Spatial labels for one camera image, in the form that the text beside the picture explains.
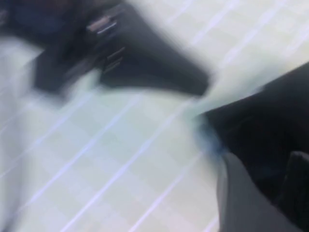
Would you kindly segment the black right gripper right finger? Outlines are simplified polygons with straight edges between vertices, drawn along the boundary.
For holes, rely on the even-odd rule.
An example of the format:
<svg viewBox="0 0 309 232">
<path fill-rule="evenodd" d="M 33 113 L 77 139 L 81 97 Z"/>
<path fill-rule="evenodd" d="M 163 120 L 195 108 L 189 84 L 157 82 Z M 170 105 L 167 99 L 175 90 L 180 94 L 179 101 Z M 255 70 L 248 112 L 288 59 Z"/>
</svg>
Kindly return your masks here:
<svg viewBox="0 0 309 232">
<path fill-rule="evenodd" d="M 291 153 L 278 206 L 289 218 L 307 218 L 309 216 L 308 154 L 300 151 Z"/>
</svg>

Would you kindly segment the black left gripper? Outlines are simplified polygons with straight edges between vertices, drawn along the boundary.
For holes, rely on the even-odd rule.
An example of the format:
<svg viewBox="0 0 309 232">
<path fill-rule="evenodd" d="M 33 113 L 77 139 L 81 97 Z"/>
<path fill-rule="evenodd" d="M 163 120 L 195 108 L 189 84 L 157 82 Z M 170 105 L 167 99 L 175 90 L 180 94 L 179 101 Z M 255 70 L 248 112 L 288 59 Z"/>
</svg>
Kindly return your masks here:
<svg viewBox="0 0 309 232">
<path fill-rule="evenodd" d="M 32 86 L 66 97 L 82 75 L 121 63 L 123 12 L 121 0 L 3 0 L 0 32 L 40 45 Z"/>
</svg>

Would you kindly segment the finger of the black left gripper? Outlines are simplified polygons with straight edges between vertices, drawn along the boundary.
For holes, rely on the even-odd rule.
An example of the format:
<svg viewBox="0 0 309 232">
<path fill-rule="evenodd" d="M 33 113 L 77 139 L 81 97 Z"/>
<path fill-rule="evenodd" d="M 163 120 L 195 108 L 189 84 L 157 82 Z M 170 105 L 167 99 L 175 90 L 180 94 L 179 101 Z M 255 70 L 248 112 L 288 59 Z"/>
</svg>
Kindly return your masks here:
<svg viewBox="0 0 309 232">
<path fill-rule="evenodd" d="M 210 75 L 155 32 L 132 4 L 122 2 L 121 9 L 124 57 L 120 65 L 103 71 L 99 82 L 110 88 L 157 88 L 202 96 Z"/>
</svg>

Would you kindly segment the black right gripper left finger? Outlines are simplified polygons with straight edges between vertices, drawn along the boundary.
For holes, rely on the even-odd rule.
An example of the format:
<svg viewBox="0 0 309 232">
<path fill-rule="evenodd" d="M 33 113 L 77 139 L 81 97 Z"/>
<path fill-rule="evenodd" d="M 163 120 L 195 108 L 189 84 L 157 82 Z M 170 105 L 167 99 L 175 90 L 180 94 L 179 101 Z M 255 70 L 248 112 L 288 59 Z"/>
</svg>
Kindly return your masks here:
<svg viewBox="0 0 309 232">
<path fill-rule="evenodd" d="M 301 231 L 258 190 L 242 162 L 232 153 L 222 156 L 217 202 L 221 232 Z"/>
</svg>

